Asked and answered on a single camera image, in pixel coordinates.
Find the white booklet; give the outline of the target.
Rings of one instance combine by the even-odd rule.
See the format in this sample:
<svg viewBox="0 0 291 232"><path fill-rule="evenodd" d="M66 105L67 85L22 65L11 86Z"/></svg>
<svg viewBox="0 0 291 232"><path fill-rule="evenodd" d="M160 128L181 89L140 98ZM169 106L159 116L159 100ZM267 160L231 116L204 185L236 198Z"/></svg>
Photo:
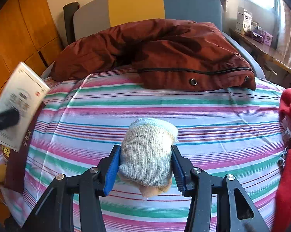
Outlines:
<svg viewBox="0 0 291 232"><path fill-rule="evenodd" d="M0 113L16 109L19 122L0 131L0 144L18 152L33 116L49 92L49 86L28 65L19 62L0 96Z"/></svg>

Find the grey cream sock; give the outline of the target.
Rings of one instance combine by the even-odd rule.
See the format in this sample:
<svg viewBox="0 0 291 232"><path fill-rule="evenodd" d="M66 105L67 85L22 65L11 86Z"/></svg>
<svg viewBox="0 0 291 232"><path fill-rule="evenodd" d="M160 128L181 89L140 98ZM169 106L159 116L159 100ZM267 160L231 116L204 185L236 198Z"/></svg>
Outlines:
<svg viewBox="0 0 291 232"><path fill-rule="evenodd" d="M178 133L164 120L134 121L121 144L120 179L137 187L146 199L167 192L172 185L171 146Z"/></svg>

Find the maroon passport booklet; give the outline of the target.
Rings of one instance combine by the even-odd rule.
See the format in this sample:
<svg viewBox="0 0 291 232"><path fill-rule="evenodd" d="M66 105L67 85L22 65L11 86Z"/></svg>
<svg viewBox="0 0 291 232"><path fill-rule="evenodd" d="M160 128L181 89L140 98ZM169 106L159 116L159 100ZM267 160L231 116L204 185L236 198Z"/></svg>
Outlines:
<svg viewBox="0 0 291 232"><path fill-rule="evenodd" d="M35 128L39 114L45 106L45 103L42 102L37 109L37 112L33 116L32 121L29 124L27 131L25 132L19 152L11 150L7 160L4 187L20 194L22 194L24 191L26 161L30 142L33 137L33 130Z"/></svg>

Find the red garment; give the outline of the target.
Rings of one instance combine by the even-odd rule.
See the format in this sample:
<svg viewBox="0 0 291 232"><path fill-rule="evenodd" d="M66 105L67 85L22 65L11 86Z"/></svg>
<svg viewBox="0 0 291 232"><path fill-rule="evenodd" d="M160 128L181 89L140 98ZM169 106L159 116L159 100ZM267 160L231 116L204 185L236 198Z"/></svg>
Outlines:
<svg viewBox="0 0 291 232"><path fill-rule="evenodd" d="M279 118L286 119L291 130L291 88L283 91L279 105ZM276 209L272 231L291 231L291 139L288 141L288 151L285 166L276 192Z"/></svg>

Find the striped pink green bedsheet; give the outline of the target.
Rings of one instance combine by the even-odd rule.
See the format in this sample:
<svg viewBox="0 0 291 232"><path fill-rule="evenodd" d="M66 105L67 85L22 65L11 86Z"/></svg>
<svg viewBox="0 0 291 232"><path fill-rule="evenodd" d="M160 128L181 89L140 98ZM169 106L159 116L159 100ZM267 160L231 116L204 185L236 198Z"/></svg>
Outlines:
<svg viewBox="0 0 291 232"><path fill-rule="evenodd" d="M45 82L50 91L29 146L24 191L2 189L18 225L57 174L73 176L97 165L132 122L150 117L177 127L177 146L194 166L217 177L233 174L273 226L277 162L286 147L278 114L283 87L257 78L255 90L147 90L129 67Z"/></svg>

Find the wooden side desk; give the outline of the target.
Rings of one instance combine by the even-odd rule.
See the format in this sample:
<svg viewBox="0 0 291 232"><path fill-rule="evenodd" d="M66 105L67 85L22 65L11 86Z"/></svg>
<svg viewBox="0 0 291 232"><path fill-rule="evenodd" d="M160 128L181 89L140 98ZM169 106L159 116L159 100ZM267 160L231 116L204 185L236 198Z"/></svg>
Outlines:
<svg viewBox="0 0 291 232"><path fill-rule="evenodd" d="M259 55L261 55L261 57L264 60L272 62L276 66L282 68L283 70L285 70L286 72L291 74L291 67L289 67L285 63L283 63L282 55L279 52L277 52L275 49L273 49L270 46L261 44L261 43L257 42L256 40L251 39L250 37L248 37L246 35L242 35L231 28L229 29L229 31L230 31L230 34L232 37L234 37L238 40L241 40L245 44L250 46L250 48L252 48Z"/></svg>

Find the maroon jacket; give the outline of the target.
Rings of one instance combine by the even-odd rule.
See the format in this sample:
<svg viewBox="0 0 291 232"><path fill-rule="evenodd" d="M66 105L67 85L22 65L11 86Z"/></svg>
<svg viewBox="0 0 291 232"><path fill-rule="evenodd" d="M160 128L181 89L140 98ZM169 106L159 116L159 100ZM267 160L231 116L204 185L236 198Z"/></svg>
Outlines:
<svg viewBox="0 0 291 232"><path fill-rule="evenodd" d="M68 45L55 60L55 81L81 80L130 65L147 89L255 90L250 64L213 23L149 19L111 27Z"/></svg>

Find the white stacked boxes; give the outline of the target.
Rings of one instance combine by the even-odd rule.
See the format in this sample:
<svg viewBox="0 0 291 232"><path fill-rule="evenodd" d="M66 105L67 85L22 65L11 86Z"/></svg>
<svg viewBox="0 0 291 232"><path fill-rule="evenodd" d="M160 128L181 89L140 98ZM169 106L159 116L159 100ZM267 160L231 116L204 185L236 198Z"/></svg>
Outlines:
<svg viewBox="0 0 291 232"><path fill-rule="evenodd" d="M251 30L252 26L252 12L243 7L238 7L237 21L235 31L240 34L245 34Z"/></svg>

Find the grey yellow blue headboard cushion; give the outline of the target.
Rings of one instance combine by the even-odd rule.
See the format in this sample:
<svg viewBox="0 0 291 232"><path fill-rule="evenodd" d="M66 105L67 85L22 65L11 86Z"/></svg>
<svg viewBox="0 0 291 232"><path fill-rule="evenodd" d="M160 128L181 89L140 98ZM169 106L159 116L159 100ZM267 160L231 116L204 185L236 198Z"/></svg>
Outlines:
<svg viewBox="0 0 291 232"><path fill-rule="evenodd" d="M93 0L73 15L75 38L154 18L210 22L223 29L220 0Z"/></svg>

